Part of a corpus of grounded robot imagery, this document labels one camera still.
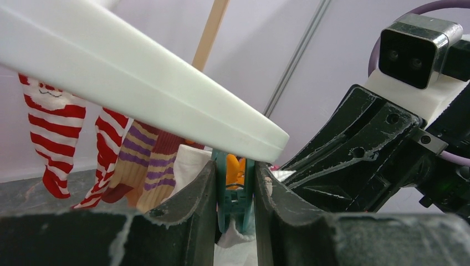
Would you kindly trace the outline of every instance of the camera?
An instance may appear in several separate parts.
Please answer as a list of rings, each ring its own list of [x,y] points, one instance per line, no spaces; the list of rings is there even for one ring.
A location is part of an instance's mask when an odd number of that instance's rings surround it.
[[[407,14],[384,29],[379,69],[417,89],[425,89],[442,73],[447,53],[463,34],[450,21]]]

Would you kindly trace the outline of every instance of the gray floor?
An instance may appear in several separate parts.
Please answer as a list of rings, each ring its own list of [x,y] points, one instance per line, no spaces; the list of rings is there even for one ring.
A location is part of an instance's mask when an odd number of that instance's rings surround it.
[[[95,171],[71,173],[68,177],[70,197],[58,199],[44,187],[41,178],[0,183],[0,214],[21,211],[59,211],[80,203],[93,187]],[[95,209],[126,208],[125,198],[114,204],[101,201]]]

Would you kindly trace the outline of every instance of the white cloth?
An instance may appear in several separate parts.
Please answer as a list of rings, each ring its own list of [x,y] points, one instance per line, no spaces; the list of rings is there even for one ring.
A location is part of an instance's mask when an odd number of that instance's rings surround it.
[[[175,164],[173,165],[176,186],[168,198],[172,197],[196,179],[199,172],[201,172],[206,163],[211,159],[209,149],[210,148],[205,147],[205,150],[199,150],[186,145],[180,145]],[[279,181],[283,181],[294,173],[294,171],[272,172],[274,177]],[[267,182],[267,186],[268,191],[272,193],[272,183]],[[254,207],[252,207],[249,224],[244,234],[240,234],[236,230],[235,220],[232,219],[226,233],[222,234],[217,244],[214,244],[214,266],[255,265],[258,265],[258,257],[256,251]]]

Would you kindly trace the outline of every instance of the wooden stick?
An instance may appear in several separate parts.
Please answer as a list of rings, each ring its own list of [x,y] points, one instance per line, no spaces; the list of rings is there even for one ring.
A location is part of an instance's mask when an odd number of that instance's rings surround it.
[[[217,32],[219,31],[222,23],[223,15],[227,9],[229,0],[214,0],[209,18],[207,19],[204,32],[202,32],[201,40],[197,46],[196,54],[192,61],[192,66],[197,70],[202,71],[206,66],[209,53],[211,52],[212,45],[216,39]]]

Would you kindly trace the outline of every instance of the metal strip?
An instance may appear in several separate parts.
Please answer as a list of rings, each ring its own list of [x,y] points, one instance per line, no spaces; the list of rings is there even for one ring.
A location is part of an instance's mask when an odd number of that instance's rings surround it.
[[[292,76],[292,73],[294,72],[295,68],[297,67],[297,64],[299,63],[302,55],[304,54],[304,51],[309,44],[313,34],[315,33],[318,25],[320,24],[321,18],[325,14],[326,9],[328,8],[328,5],[330,4],[331,0],[322,0],[321,3],[319,4],[319,7],[315,14],[313,15],[307,29],[305,30],[304,35],[302,36],[302,39],[300,40],[299,44],[297,45],[297,48],[295,49],[295,52],[287,65],[287,68],[285,69],[276,89],[274,90],[273,95],[271,96],[271,99],[269,99],[268,105],[264,109],[263,114],[266,117],[270,117],[274,107],[276,106],[277,102],[279,101],[279,98],[284,91],[285,87],[287,86],[287,83],[290,80],[290,77]]]

